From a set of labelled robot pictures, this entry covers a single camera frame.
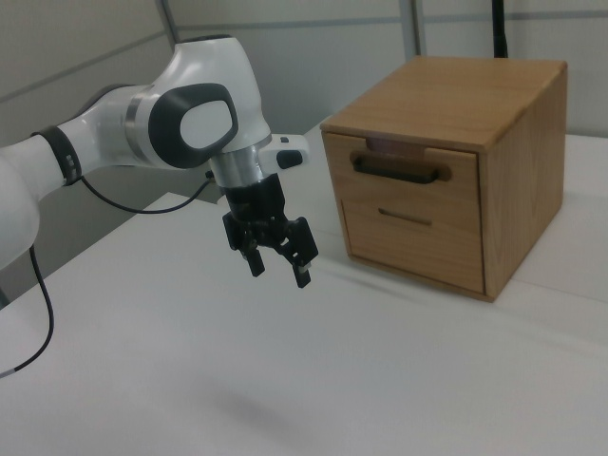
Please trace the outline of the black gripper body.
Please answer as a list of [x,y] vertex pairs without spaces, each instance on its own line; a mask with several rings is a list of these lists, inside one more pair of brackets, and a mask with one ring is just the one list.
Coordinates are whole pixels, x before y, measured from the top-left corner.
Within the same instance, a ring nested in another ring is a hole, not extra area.
[[277,174],[251,185],[222,188],[230,212],[222,220],[227,231],[253,226],[268,226],[274,231],[285,231],[285,198]]

